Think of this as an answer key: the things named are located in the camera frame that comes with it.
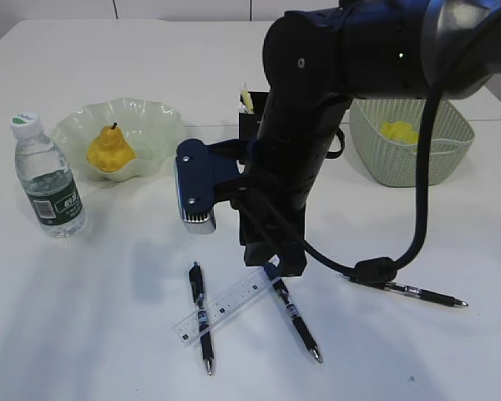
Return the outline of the blue black right robot arm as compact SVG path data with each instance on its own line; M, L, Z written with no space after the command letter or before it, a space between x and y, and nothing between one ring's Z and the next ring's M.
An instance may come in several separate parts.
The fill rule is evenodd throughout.
M281 259L299 276L308 257L364 282L394 277L421 251L428 220L428 144L442 99L463 99L501 73L501 1L341 1L292 10L269 28L263 67L270 86L250 142L240 214L247 266ZM355 99L421 99L412 243L349 267L306 242L306 200L345 111Z

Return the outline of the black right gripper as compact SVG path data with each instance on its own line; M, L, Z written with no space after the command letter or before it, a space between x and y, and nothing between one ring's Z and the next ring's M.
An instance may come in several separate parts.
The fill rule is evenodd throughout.
M346 68L351 10L288 11L269 28L262 61L270 85L261 125L249 142L245 172L263 180L260 192L304 233L306 199L347 107L355 96ZM306 252L242 233L247 267L280 258L282 277L300 277Z

